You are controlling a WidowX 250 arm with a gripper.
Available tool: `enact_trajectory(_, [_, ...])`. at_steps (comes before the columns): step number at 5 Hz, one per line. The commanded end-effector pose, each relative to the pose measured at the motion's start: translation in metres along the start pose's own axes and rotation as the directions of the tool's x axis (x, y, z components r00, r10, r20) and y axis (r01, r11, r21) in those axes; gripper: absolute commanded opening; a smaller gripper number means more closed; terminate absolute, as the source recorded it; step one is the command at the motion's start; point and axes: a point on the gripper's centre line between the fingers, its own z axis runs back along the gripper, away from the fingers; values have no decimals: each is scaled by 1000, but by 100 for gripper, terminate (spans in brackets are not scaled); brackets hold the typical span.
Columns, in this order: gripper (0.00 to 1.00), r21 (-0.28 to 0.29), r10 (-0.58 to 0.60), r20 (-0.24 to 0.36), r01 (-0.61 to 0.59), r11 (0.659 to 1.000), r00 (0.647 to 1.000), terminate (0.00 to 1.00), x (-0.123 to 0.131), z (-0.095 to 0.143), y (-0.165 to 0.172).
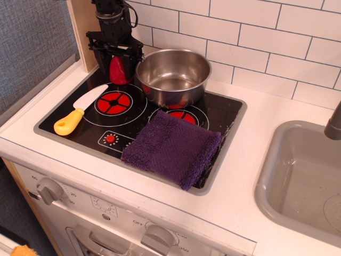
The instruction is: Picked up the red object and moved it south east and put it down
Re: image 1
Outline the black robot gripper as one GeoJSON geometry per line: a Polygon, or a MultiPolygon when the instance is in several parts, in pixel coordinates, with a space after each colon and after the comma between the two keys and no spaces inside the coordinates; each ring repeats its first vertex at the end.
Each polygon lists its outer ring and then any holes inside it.
{"type": "Polygon", "coordinates": [[[102,14],[97,12],[100,31],[89,31],[89,49],[93,51],[103,74],[109,74],[112,55],[122,57],[124,73],[127,80],[135,74],[137,60],[142,60],[143,43],[132,36],[136,24],[131,23],[129,12],[102,14]]]}

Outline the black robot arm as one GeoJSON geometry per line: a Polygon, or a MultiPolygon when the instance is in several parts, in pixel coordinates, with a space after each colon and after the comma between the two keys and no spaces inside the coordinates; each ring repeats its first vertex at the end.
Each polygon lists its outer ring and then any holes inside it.
{"type": "Polygon", "coordinates": [[[126,1],[92,1],[96,6],[95,16],[100,31],[86,33],[89,49],[93,51],[100,70],[109,76],[112,83],[124,85],[134,79],[136,65],[143,60],[143,43],[132,36],[130,10],[126,1]]]}

